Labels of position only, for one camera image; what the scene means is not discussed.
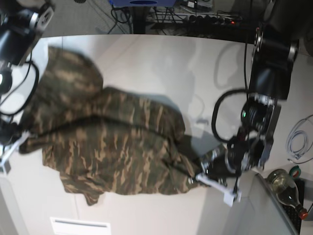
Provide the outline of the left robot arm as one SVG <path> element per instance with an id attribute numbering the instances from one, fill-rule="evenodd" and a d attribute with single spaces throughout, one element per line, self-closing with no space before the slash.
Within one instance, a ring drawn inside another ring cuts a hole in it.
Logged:
<path id="1" fill-rule="evenodd" d="M 310 0 L 272 0 L 256 30 L 249 85 L 222 94 L 217 100 L 211 127 L 214 137 L 226 145 L 215 149 L 202 161 L 207 178 L 213 180 L 240 177 L 251 168 L 264 166 L 273 146 L 273 135 L 286 100 L 291 74 L 298 55 L 299 39 L 313 23 Z M 231 95 L 246 94 L 241 111 L 241 125 L 229 139 L 216 129 L 218 110 Z"/>

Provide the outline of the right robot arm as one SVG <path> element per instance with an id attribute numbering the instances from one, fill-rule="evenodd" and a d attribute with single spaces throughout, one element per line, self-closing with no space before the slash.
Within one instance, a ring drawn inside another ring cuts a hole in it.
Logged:
<path id="1" fill-rule="evenodd" d="M 42 37 L 55 12 L 55 4 L 45 0 L 37 5 L 25 5 L 18 0 L 0 2 L 0 94 L 10 96 L 12 66 L 28 64 L 35 70 L 35 81 L 25 103 L 13 113 L 1 112 L 1 117 L 13 118 L 25 109 L 39 83 L 39 69 L 32 61 L 32 50 Z"/>

